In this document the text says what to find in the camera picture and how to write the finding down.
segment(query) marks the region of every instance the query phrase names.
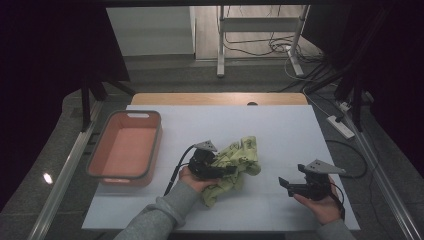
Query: aluminum rail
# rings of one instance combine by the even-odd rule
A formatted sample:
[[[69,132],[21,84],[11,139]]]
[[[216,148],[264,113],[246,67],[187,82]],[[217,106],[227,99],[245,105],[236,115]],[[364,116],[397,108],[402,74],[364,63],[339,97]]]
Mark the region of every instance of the aluminum rail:
[[[88,125],[85,132],[80,132],[77,140],[75,141],[74,146],[71,149],[71,152],[66,159],[65,164],[63,165],[62,170],[60,171],[59,177],[57,178],[56,184],[53,186],[52,191],[50,192],[46,203],[43,206],[40,214],[38,215],[37,221],[34,224],[34,227],[31,230],[28,239],[44,239],[46,236],[51,222],[59,208],[63,196],[65,195],[66,190],[68,189],[69,182],[72,179],[72,176],[75,172],[76,167],[78,166],[79,160],[82,156],[85,146],[87,145],[90,135],[93,132],[94,124],[97,120],[99,112],[103,106],[103,102],[96,101],[93,104],[91,111],[91,123]]]
[[[356,142],[361,148],[362,152],[365,154],[365,159],[370,167],[370,169],[375,169],[374,178],[380,187],[381,192],[383,193],[384,198],[386,199],[389,207],[391,208],[393,214],[396,217],[396,220],[399,223],[400,228],[405,234],[406,239],[408,240],[422,240],[421,234],[418,231],[414,220],[409,214],[408,209],[403,203],[402,199],[399,197],[396,189],[391,184],[389,178],[387,177],[384,169],[381,165],[378,164],[378,157],[370,145],[367,137],[359,132],[355,124],[353,123],[350,117],[345,118],[350,129],[356,135]]]

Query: small light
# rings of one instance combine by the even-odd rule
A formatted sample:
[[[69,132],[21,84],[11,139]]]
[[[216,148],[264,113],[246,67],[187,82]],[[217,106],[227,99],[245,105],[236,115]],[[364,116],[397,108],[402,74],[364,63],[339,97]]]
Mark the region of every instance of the small light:
[[[44,177],[44,180],[46,180],[46,183],[48,183],[48,184],[52,184],[53,183],[53,179],[50,176],[50,174],[44,173],[43,177]]]

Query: black backdrop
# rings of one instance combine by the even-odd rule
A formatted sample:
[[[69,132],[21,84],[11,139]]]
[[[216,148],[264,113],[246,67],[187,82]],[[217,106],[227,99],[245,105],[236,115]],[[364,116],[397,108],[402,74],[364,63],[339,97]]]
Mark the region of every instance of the black backdrop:
[[[0,2],[3,208],[56,126],[63,98],[82,78],[129,77],[104,8]]]
[[[424,176],[424,1],[394,2],[360,69],[364,90],[375,99],[371,112]],[[376,6],[312,6],[302,35],[341,68],[377,11]]]

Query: metal frame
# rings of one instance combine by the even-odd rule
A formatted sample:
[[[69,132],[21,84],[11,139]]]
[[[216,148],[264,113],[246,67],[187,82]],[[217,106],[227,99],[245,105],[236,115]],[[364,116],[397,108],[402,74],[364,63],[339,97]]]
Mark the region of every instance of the metal frame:
[[[225,75],[224,34],[226,32],[294,32],[293,42],[287,49],[288,55],[296,76],[303,76],[304,73],[297,59],[296,47],[308,9],[309,5],[305,5],[299,18],[225,18],[224,6],[220,6],[217,76],[224,77]]]
[[[57,209],[62,203],[62,199],[69,186],[69,182],[72,179],[76,167],[78,166],[84,148],[90,139],[90,135],[93,132],[94,124],[102,106],[103,102],[96,101],[94,103],[91,111],[92,121],[87,126],[86,131],[80,132],[78,135],[78,138],[69,153],[68,159],[66,160],[65,165],[63,166],[62,171],[60,172],[59,177],[57,178],[57,181],[53,186],[53,189],[50,192],[49,197],[47,198],[46,203],[34,224],[34,227],[31,230],[31,233],[28,236],[28,239],[44,239],[46,236]]]
[[[358,143],[360,149],[364,153],[365,159],[367,160],[370,169],[375,169],[374,178],[380,187],[381,192],[383,193],[384,198],[387,201],[387,204],[392,209],[393,214],[395,215],[400,228],[405,234],[406,239],[408,240],[418,240],[422,239],[420,232],[418,231],[414,220],[409,214],[408,209],[403,203],[402,199],[399,197],[396,189],[391,184],[389,178],[387,177],[383,167],[378,164],[378,157],[375,153],[372,145],[369,143],[369,140],[364,135],[363,132],[359,132],[355,126],[355,123],[350,117],[346,117],[346,122],[349,125],[350,129],[353,129],[353,132],[356,135],[356,142]]]

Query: gray floor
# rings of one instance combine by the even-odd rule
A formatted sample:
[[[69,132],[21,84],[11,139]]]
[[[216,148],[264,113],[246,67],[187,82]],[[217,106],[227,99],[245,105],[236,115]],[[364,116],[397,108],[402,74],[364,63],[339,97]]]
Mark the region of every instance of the gray floor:
[[[287,77],[284,60],[232,61],[227,63],[226,76],[216,77],[215,62],[199,62],[185,58],[131,58],[127,59],[131,83],[126,83],[138,92],[270,92],[278,91],[294,80]],[[303,64],[306,72],[316,64]],[[303,85],[299,84],[287,92],[297,92]],[[100,132],[102,123],[110,112],[124,109],[130,97],[122,91],[105,84],[109,92],[104,102],[96,133]],[[334,86],[327,86],[318,93],[332,99]],[[311,95],[325,112],[338,114],[331,103],[317,95]],[[18,191],[11,198],[0,214],[1,239],[26,239],[41,211],[52,185],[45,183],[44,173],[57,179],[67,156],[81,128],[81,105],[79,92],[75,92],[63,101],[63,113],[57,127],[46,143],[34,167],[28,173]],[[338,140],[353,147],[355,141],[347,142],[325,120],[324,114],[314,108],[317,120],[326,139]],[[424,232],[424,181],[415,171],[408,159],[397,148],[393,141],[380,128],[370,114],[367,106],[362,108],[362,124],[365,132],[372,139],[373,146],[380,158],[383,168],[396,191],[413,216],[416,225]],[[74,177],[65,193],[56,217],[49,228],[46,239],[112,239],[116,232],[92,232],[81,230],[84,215],[89,207],[96,188],[96,182],[85,173],[86,162],[92,144],[88,144],[85,154],[75,171]],[[363,169],[361,158],[349,148],[340,144],[328,143],[336,165],[350,171],[353,175]],[[406,239],[402,233],[396,216],[384,199],[379,187],[372,181],[370,169],[364,178],[357,180],[343,179],[346,194],[349,196],[361,231],[354,232],[358,239]],[[172,235],[172,239],[181,239],[184,235]],[[237,236],[209,236],[209,239],[229,239]],[[243,239],[284,239],[281,234],[259,234],[238,236]],[[285,239],[317,239],[314,233],[287,233]]]

